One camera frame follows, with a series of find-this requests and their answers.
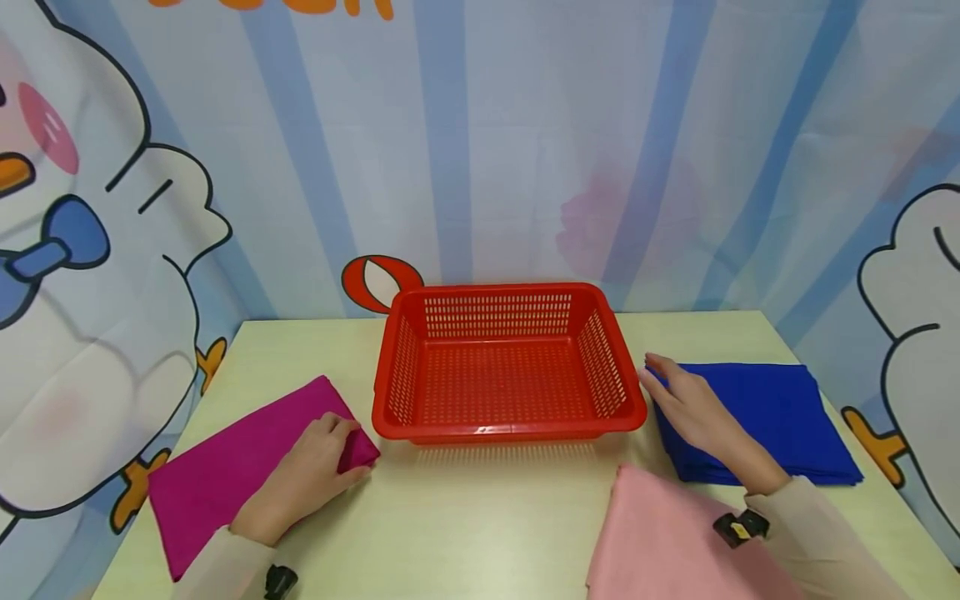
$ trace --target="hand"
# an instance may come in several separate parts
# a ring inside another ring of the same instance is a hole
[[[723,461],[732,447],[749,437],[703,377],[664,356],[647,353],[646,359],[647,368],[666,379],[670,389],[647,369],[640,370],[640,383],[688,444]]]
[[[647,353],[646,362],[667,380],[670,389],[647,369],[639,371],[640,383],[688,444],[723,463],[747,493],[768,495],[790,482],[786,471],[744,431],[702,376],[657,354]]]
[[[360,482],[369,467],[338,474],[347,436],[360,425],[326,413],[307,425],[263,486],[230,525],[235,535],[274,546],[297,521]]]

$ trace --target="magenta cloth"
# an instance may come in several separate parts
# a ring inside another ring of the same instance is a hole
[[[589,600],[801,600],[760,540],[731,550],[713,521],[733,508],[624,465],[587,576]]]
[[[312,420],[353,414],[330,380],[318,377],[247,415],[150,474],[150,502],[174,581],[218,529],[266,481]],[[337,470],[372,465],[380,451],[362,430],[347,438]]]

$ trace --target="blue cloth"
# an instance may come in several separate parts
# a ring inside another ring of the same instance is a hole
[[[683,367],[705,378],[747,433],[791,475],[805,475],[818,485],[852,486],[863,481],[824,412],[817,382],[805,366],[727,363]],[[663,447],[681,480],[739,485],[719,461],[685,442],[659,406],[655,411]]]

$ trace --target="orange duck foot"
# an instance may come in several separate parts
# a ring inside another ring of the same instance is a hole
[[[163,467],[169,458],[170,448],[163,448],[154,456],[150,464],[137,457],[124,467],[122,474],[127,488],[117,498],[110,513],[110,527],[113,533],[119,536],[133,517],[140,512],[140,507],[147,500],[147,476]]]
[[[882,435],[877,435],[870,427],[870,424],[863,418],[860,411],[851,406],[847,406],[840,411],[844,421],[851,429],[854,436],[860,441],[867,450],[867,454],[874,459],[874,462],[890,483],[895,488],[903,485],[903,471],[894,462],[906,452],[906,442],[900,433],[891,431]]]
[[[213,375],[220,369],[220,363],[224,362],[224,356],[227,354],[227,340],[217,338],[206,351],[206,354],[197,348],[197,366],[204,372],[204,384],[200,387],[200,395],[206,394],[206,388],[210,387],[213,381]]]

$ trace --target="light wooden table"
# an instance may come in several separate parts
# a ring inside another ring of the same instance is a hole
[[[758,312],[618,317],[635,359],[796,363]],[[280,545],[297,598],[566,600],[584,581],[616,467],[674,477],[650,419],[594,443],[418,449],[371,428],[381,320],[249,322],[241,327],[176,453],[326,374],[383,451],[372,479],[334,500]],[[827,489],[874,555],[915,598],[960,598],[960,578],[836,412],[866,475]],[[742,488],[695,486],[742,507]],[[172,584],[149,502],[95,600],[166,600]]]

